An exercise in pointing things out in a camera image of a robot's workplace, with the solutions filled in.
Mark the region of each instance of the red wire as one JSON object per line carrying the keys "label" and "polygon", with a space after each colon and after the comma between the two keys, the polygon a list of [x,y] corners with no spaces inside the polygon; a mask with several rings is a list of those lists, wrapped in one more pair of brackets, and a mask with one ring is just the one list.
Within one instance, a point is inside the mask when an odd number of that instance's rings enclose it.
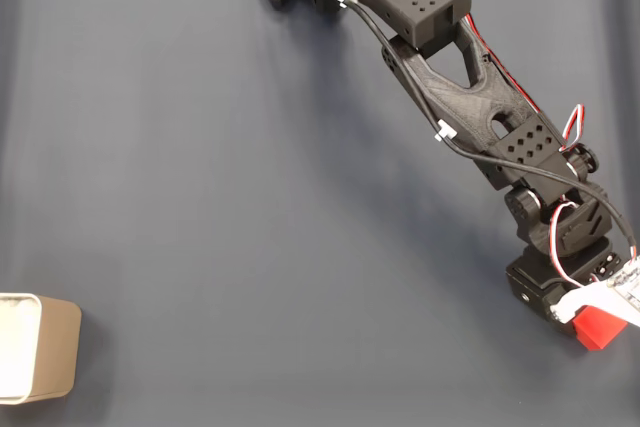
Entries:
{"label": "red wire", "polygon": [[471,30],[473,31],[473,33],[478,37],[478,40],[480,40],[480,42],[482,42],[482,45],[484,45],[484,48],[487,49],[487,52],[489,52],[489,54],[491,55],[491,57],[493,58],[494,62],[496,64],[498,64],[498,66],[500,67],[500,69],[504,72],[504,74],[509,78],[509,80],[511,81],[511,83],[513,84],[513,86],[515,87],[515,89],[520,92],[520,95],[522,95],[527,102],[529,102],[529,104],[531,105],[531,107],[533,107],[533,110],[535,110],[536,112],[540,112],[540,109],[538,108],[538,106],[536,105],[536,103],[533,101],[533,99],[531,98],[531,96],[529,94],[527,94],[527,92],[520,86],[520,84],[518,84],[518,82],[516,81],[516,79],[513,78],[513,76],[509,73],[509,71],[505,68],[505,66],[502,64],[502,62],[500,62],[500,59],[498,58],[498,56],[491,50],[491,48],[487,45],[487,43],[484,41],[484,39],[482,38],[482,36],[480,35],[480,32],[478,32],[478,28],[476,27],[476,23],[473,21],[473,17],[471,16],[471,14],[467,14],[466,16],[467,21],[469,22],[469,25],[471,26]]}

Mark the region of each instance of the black cable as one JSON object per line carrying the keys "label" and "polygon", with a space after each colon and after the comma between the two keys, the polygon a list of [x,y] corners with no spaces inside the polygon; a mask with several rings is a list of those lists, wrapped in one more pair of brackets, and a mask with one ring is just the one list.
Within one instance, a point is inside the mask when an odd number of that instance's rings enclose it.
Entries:
{"label": "black cable", "polygon": [[[364,21],[364,23],[367,24],[367,27],[369,27],[369,29],[373,32],[373,35],[376,36],[376,38],[382,44],[382,46],[385,49],[387,49],[389,54],[393,57],[393,60],[398,65],[398,68],[400,69],[400,72],[402,73],[402,76],[406,80],[407,85],[411,89],[411,94],[413,94],[413,97],[416,99],[416,102],[418,104],[418,108],[420,109],[422,114],[427,118],[427,120],[429,121],[429,123],[431,124],[433,129],[436,132],[438,132],[439,127],[438,127],[438,119],[437,119],[437,117],[435,116],[435,114],[433,113],[431,108],[429,107],[429,104],[428,104],[427,100],[424,98],[424,95],[420,91],[420,88],[416,84],[416,82],[413,79],[413,77],[411,77],[411,74],[409,73],[409,70],[407,69],[407,67],[404,65],[404,62],[402,61],[402,59],[400,59],[400,57],[396,53],[395,49],[391,46],[391,43],[389,42],[389,39],[387,39],[387,37],[384,35],[384,33],[382,32],[380,27],[378,27],[378,25],[375,23],[375,21],[360,6],[360,4],[355,3],[352,0],[344,0],[343,4],[346,5],[347,7],[349,7],[351,10],[353,10],[356,14],[358,14],[358,16]],[[618,227],[620,228],[622,233],[627,238],[627,241],[629,242],[630,246],[632,248],[636,247],[636,239],[635,239],[635,236],[633,234],[633,229],[631,228],[631,225],[629,224],[629,222],[627,222],[627,220],[614,207],[614,205],[607,199],[607,197],[605,195],[603,195],[600,192],[592,189],[588,185],[580,182],[579,180],[575,180],[575,179],[571,179],[571,178],[568,178],[568,177],[564,177],[562,175],[555,174],[555,173],[553,173],[551,171],[548,171],[548,170],[545,170],[545,169],[540,169],[539,167],[533,167],[533,166],[530,166],[530,165],[518,164],[516,162],[511,162],[509,160],[497,159],[495,157],[490,157],[488,155],[476,154],[476,153],[473,153],[473,152],[469,152],[468,150],[465,150],[465,149],[459,147],[455,142],[453,142],[448,137],[444,137],[442,140],[447,145],[447,147],[449,147],[451,150],[453,150],[456,154],[458,154],[458,155],[460,155],[462,157],[465,157],[467,159],[475,160],[475,161],[478,161],[478,162],[484,162],[484,163],[492,164],[492,165],[498,165],[500,167],[506,167],[506,168],[509,168],[509,169],[515,169],[515,170],[519,170],[521,172],[526,172],[526,173],[529,173],[529,174],[539,175],[541,177],[545,177],[547,179],[555,180],[556,182],[560,182],[560,183],[563,183],[565,185],[569,185],[571,187],[574,187],[574,188],[584,192],[588,196],[593,197],[594,199],[596,199],[600,204],[602,204],[604,206],[605,209],[607,209],[607,211],[613,217],[615,223],[618,225]]]}

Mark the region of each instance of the ventilation hole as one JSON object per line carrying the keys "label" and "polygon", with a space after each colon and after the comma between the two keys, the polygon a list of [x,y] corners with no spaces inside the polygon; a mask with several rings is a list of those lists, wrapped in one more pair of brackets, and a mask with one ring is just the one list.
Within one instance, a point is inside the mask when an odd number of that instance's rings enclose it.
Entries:
{"label": "ventilation hole", "polygon": [[500,114],[496,115],[491,121],[491,128],[499,139],[504,139],[509,133],[506,126],[504,125],[504,116]]}

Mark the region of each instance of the red block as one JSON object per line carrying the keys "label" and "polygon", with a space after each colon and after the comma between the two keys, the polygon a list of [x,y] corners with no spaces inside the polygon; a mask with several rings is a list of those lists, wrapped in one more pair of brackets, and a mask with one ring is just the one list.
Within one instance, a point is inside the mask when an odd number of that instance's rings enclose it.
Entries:
{"label": "red block", "polygon": [[624,330],[627,322],[587,306],[573,319],[578,340],[589,350],[602,350]]}

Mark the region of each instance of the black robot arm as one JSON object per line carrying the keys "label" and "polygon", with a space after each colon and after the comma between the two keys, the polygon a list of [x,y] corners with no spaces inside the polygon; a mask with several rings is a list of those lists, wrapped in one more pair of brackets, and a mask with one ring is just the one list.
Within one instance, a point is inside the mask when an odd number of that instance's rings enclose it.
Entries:
{"label": "black robot arm", "polygon": [[[271,1],[278,7],[287,0]],[[557,328],[575,334],[572,324],[558,321],[552,306],[568,291],[604,281],[623,267],[626,259],[613,252],[605,236],[612,220],[629,240],[634,257],[636,249],[628,223],[604,190],[589,180],[598,168],[595,155],[580,143],[569,148],[504,68],[473,22],[471,0],[313,1],[323,12],[337,12],[341,6],[356,12],[380,40],[384,62],[438,132],[436,138],[474,160],[495,190],[509,188],[507,207],[518,237],[528,244],[507,267],[511,289]],[[397,35],[388,40],[361,5]],[[427,63],[450,43],[463,54],[469,87]],[[496,121],[506,135],[494,131]],[[562,210],[565,205],[572,208]]]}

